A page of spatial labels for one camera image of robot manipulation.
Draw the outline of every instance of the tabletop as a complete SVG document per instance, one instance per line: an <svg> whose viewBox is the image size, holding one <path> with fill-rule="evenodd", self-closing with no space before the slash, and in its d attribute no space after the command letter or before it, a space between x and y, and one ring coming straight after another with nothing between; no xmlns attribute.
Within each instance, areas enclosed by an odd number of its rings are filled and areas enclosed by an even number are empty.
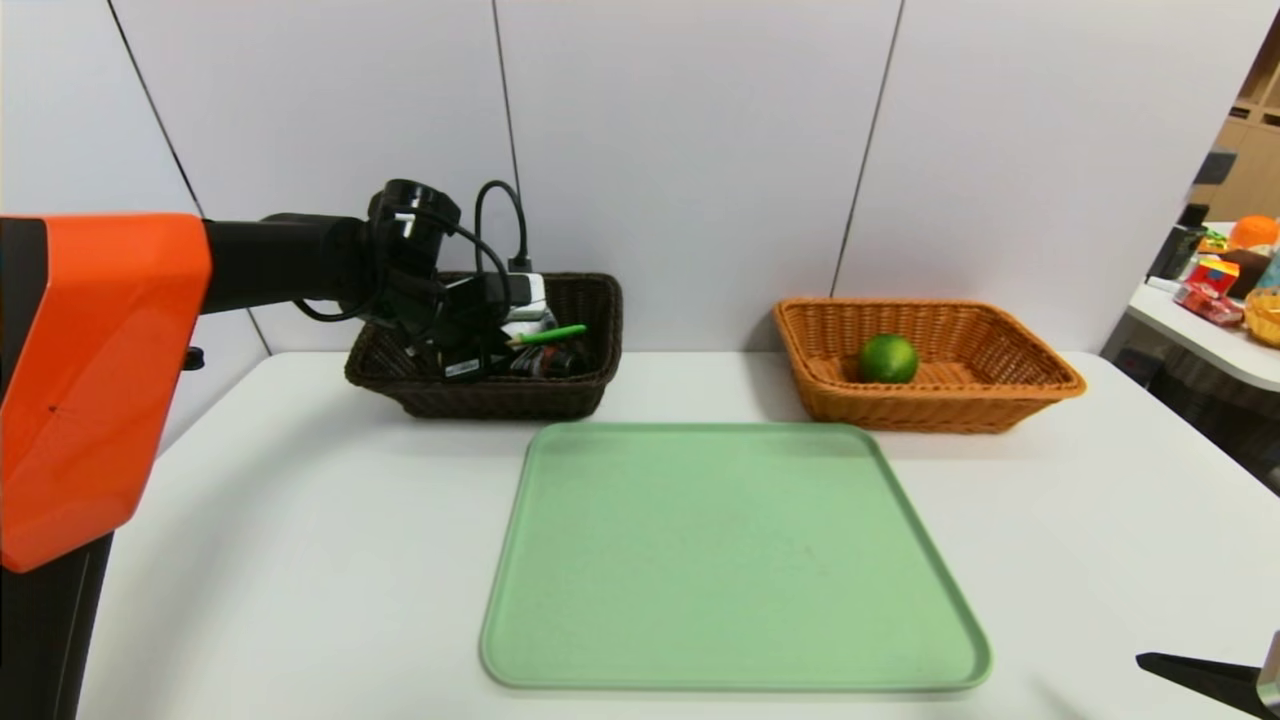
<svg viewBox="0 0 1280 720"><path fill-rule="evenodd" d="M1219 370L1253 387L1280 392L1280 350L1225 329L1174 302L1174 296L1148 284L1129 299L1129 314L1183 345Z"/></svg>
<svg viewBox="0 0 1280 720"><path fill-rule="evenodd" d="M477 639L536 423L421 421L342 354L268 359L115 537L82 720L1233 720L1134 665L1257 665L1280 501L1103 360L1001 436L874 433L983 625L957 694L513 691ZM786 356L626 354L594 421L804 420Z"/></svg>

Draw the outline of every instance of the black cable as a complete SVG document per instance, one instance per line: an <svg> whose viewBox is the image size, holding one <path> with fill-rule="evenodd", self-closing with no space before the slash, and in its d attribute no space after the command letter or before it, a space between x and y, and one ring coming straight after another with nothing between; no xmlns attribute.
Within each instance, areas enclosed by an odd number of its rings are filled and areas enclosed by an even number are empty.
<svg viewBox="0 0 1280 720"><path fill-rule="evenodd" d="M511 200L516 206L516 218L520 222L520 255L517 255L517 258L513 259L512 263L516 263L518 260L527 265L529 260L527 260L527 246L525 242L525 213L520 208L520 197L516 195L516 191L512 190L509 184L502 181L490 181L485 183L484 188L480 190L480 196L476 199L475 233L471 233L462 225L447 218L436 215L435 213L431 213L429 210L422 210L420 208L398 206L398 208L387 208L387 210L390 213L406 213L419 218L426 218L429 220L444 225L451 232L456 232L462 237L470 240L471 243L475 245L476 247L476 273L484 272L484 261L481 260L481 254L488 255L489 259L493 260L494 268L498 269L498 278L502 281L502 314L499 315L498 319L504 320L507 318L507 314L511 313L511 277L507 274L507 269L502 264L502 258L499 258L498 254L494 252L493 247L489 247L488 243L480 240L480 209L481 205L484 204L485 193L493 190L494 187L502 187L503 190L507 191L507 195L511 196ZM294 300L293 305L298 310L301 310L303 315L311 318L312 320L317 320L320 323L339 323L342 320L351 320L353 318L357 318L367 313L381 299L383 292L385 292L387 290L387 275L388 275L388 263L385 259L387 252L384 243L378 241L378 238L380 238L383 233L378 232L376 225L372 227L369 234L374 242L374 266L378 268L378 281L374 286L374 291L369 293L369 297L366 297L364 301L360 302L360 305L357 305L351 310L344 310L342 313L334 313L334 314L320 313L315 307L311 307L311 305L308 305L305 300Z"/></svg>
<svg viewBox="0 0 1280 720"><path fill-rule="evenodd" d="M493 251L493 247L489 247L489 245L485 243L485 241L480 240L480 233L472 233L471 231L466 229L465 227L462 227L462 225L460 225L460 224L457 224L457 223L454 223L454 222L452 222L452 220L449 220L447 218L442 218L440 215L436 215L435 213L431 213L430 210L422 210L422 209L419 209L419 208L410 208L410 206L393 208L392 210L396 211L396 213L408 213L408 214L416 215L419 218L428 218L430 220L435 220L436 223L440 223L442 225L449 228L451 231L453 231L453 232L461 234L462 237L470 240L471 243L476 246L476 255L480 255L481 252L484 252L485 255L488 255L489 259L493 260L494 268L498 269L498 278L502 281L502 313L498 315L498 319L499 320L506 320L507 319L507 314L511 313L511 277L507 274L507 269L503 268L503 265L502 265L502 258L499 258L498 254ZM476 272L480 273L480 272L484 272L484 270L483 270L483 268L477 266Z"/></svg>
<svg viewBox="0 0 1280 720"><path fill-rule="evenodd" d="M306 300L294 300L293 306L301 310L302 314L306 315L307 318L311 318L312 320L320 323L340 323L343 320L352 320L371 310L372 306L378 302L378 300L381 299L383 292L387 290L388 268L385 261L387 249L383 246L384 243L380 243L376 240L381 237L381 233L378 232L376 225L374 227L374 229L369 232L369 237L374 238L371 241L374 242L374 268L378 272L378 279L374 282L374 290L372 292L369 293L369 297L362 300L360 305L355 306L351 310L334 313L332 315L326 315L316 310L315 307L308 305Z"/></svg>
<svg viewBox="0 0 1280 720"><path fill-rule="evenodd" d="M490 190L500 187L507 197L511 197L511 204L516 208L516 223L520 225L520 251L508 261L508 269L513 273L531 273L534 272L532 264L529 261L529 228L525 224L525 206L520 201L520 193L516 192L513 187L502 181L489 181L484 183L480 192L476 195L475 205L475 233L480 236L480 215L484 211L484 196L489 193ZM480 246L476 246L476 272L481 272L484 263L480 259Z"/></svg>

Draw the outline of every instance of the lime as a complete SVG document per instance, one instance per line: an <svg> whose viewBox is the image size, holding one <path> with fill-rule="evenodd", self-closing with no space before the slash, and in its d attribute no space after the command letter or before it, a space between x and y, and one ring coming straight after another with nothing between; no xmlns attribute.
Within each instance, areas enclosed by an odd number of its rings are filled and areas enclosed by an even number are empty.
<svg viewBox="0 0 1280 720"><path fill-rule="evenodd" d="M858 379L864 383L909 383L920 366L911 342L900 334L878 334L858 356Z"/></svg>

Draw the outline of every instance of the green pen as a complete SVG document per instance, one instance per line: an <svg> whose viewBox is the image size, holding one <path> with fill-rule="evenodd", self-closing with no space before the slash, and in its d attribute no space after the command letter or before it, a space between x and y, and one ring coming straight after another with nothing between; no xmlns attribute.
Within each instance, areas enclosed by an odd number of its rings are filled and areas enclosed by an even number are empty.
<svg viewBox="0 0 1280 720"><path fill-rule="evenodd" d="M586 332L586 325L564 325L553 331L531 334L517 334L507 341L507 347L520 347L521 345L547 345L567 337L580 336Z"/></svg>

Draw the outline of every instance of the white table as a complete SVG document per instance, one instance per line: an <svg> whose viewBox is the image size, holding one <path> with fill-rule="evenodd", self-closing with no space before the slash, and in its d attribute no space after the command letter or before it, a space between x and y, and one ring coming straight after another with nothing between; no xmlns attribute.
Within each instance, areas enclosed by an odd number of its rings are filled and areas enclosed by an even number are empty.
<svg viewBox="0 0 1280 720"><path fill-rule="evenodd" d="M1148 284L1134 291L1128 313L1228 375L1280 392L1280 350L1253 341L1247 331L1220 328Z"/></svg>
<svg viewBox="0 0 1280 720"><path fill-rule="evenodd" d="M1134 665L1256 665L1280 501L1110 364L1004 436L878 433L995 650L942 696L517 692L477 637L525 423L412 421L278 355L164 454L115 539L83 720L1238 720ZM595 420L800 420L786 359L628 354Z"/></svg>

